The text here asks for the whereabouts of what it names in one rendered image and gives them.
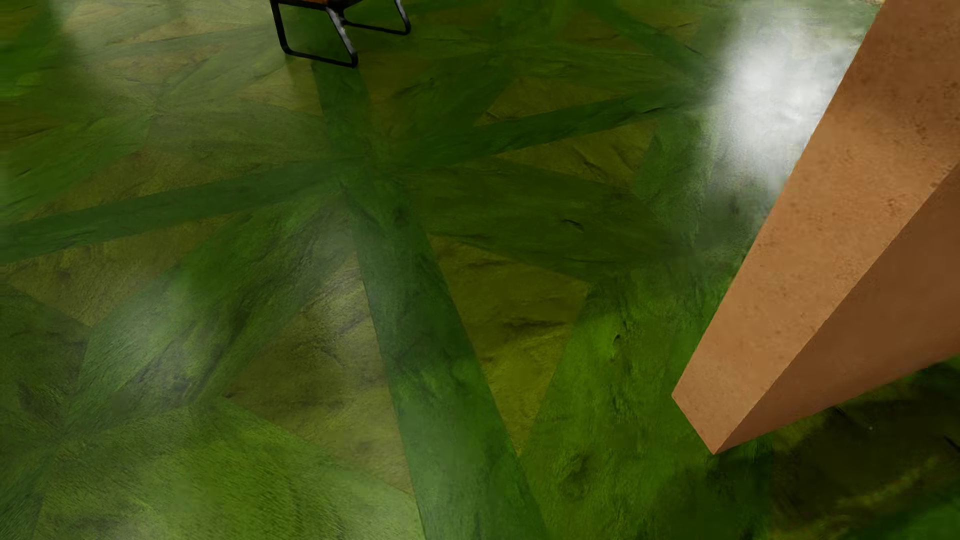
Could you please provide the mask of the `black metal frame chair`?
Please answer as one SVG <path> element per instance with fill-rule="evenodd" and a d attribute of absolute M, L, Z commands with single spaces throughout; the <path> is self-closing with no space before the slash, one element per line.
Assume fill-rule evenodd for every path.
<path fill-rule="evenodd" d="M 402 4 L 402 0 L 391 0 L 395 6 L 396 11 L 398 12 L 402 23 L 403 30 L 394 30 L 378 26 L 371 26 L 368 24 L 357 23 L 346 18 L 346 10 L 352 6 L 355 6 L 364 0 L 268 0 L 270 4 L 270 11 L 273 17 L 273 23 L 276 31 L 276 35 L 279 41 L 279 46 L 285 55 L 302 58 L 306 60 L 316 61 L 320 63 L 330 64 L 339 67 L 345 68 L 356 68 L 358 66 L 358 53 L 354 48 L 354 43 L 351 41 L 346 27 L 356 27 L 362 28 L 371 31 L 377 31 L 387 34 L 394 34 L 400 36 L 409 35 L 412 31 L 412 24 L 408 17 L 408 14 Z M 324 12 L 327 14 L 331 24 L 337 32 L 337 35 L 349 56 L 349 62 L 342 61 L 336 58 L 325 57 L 320 55 L 314 55 L 310 53 L 300 52 L 292 49 L 289 45 L 288 39 L 286 37 L 284 22 L 282 18 L 281 6 L 291 6 L 307 10 L 314 10 L 319 12 Z"/>

